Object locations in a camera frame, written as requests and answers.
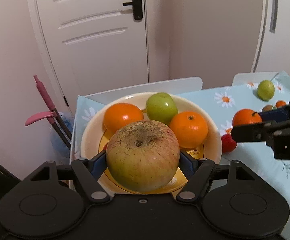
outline pink handle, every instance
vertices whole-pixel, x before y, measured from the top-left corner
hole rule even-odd
[[[55,107],[55,105],[54,105],[53,100],[50,98],[50,96],[49,96],[49,94],[48,94],[48,92],[47,92],[47,90],[46,90],[46,88],[45,88],[43,82],[41,82],[41,81],[38,79],[37,75],[34,75],[34,78],[35,78],[35,81],[36,81],[36,87],[37,87],[37,89],[38,89],[38,91],[39,91],[41,97],[42,97],[43,100],[45,101],[45,103],[46,103],[48,109],[49,109],[50,111],[54,111],[56,107]]]
[[[31,117],[27,119],[27,121],[25,122],[25,126],[29,126],[30,124],[45,118],[47,118],[48,121],[50,122],[51,121],[50,117],[53,117],[53,114],[50,111],[33,114]]]

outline tangerine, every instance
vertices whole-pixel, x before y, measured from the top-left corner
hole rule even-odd
[[[175,115],[169,124],[181,148],[193,149],[207,137],[208,125],[200,114],[186,111]]]
[[[137,106],[129,103],[117,103],[106,110],[103,124],[109,132],[114,134],[117,130],[131,122],[143,119],[144,114]]]
[[[280,106],[286,106],[286,102],[283,100],[279,100],[276,102],[275,104],[276,107],[280,107]]]
[[[241,109],[238,111],[233,119],[232,119],[232,126],[242,125],[242,124],[251,124],[251,123],[258,123],[263,122],[261,116],[251,109]]]

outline tablecloth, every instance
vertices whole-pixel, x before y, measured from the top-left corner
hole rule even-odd
[[[213,88],[179,94],[203,108],[216,123],[221,135],[230,133],[234,114],[249,108],[260,112],[265,105],[275,105],[276,101],[290,101],[290,77],[281,72],[273,78],[274,97],[264,102],[256,96],[258,84],[248,83],[240,86]],[[85,97],[77,99],[75,127],[75,157],[80,156],[80,143],[84,129],[94,114],[104,105]],[[273,151],[264,142],[239,143],[234,151],[222,155],[221,164],[230,160],[240,160],[275,190],[277,190],[290,206],[290,161],[275,160]],[[290,218],[282,232],[282,236],[290,240]]]

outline door handle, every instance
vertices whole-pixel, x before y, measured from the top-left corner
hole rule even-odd
[[[132,0],[131,2],[123,2],[123,6],[133,6],[133,15],[135,20],[143,19],[142,0]]]

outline bowl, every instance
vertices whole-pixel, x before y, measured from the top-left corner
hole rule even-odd
[[[147,99],[153,94],[155,94],[155,92],[145,92],[125,96],[111,102],[98,111],[89,121],[83,133],[81,141],[81,156],[88,159],[93,158],[96,154],[103,150],[104,145],[109,141],[111,135],[108,131],[106,131],[103,125],[104,114],[107,108],[116,103],[130,103],[137,106],[139,109],[145,109]],[[204,157],[211,159],[218,164],[222,154],[222,143],[218,128],[212,118],[202,108],[193,102],[175,95],[171,95],[171,97],[175,101],[179,113],[184,111],[197,112],[207,121],[208,134],[203,144],[195,149],[187,150],[187,152],[196,159]],[[139,192],[129,190],[116,182],[108,169],[106,169],[101,175],[98,182],[107,191],[107,193],[112,196],[115,193],[141,194]],[[146,192],[146,194],[172,193],[175,196],[186,183],[186,177],[178,168],[175,176],[167,185],[154,191]]]

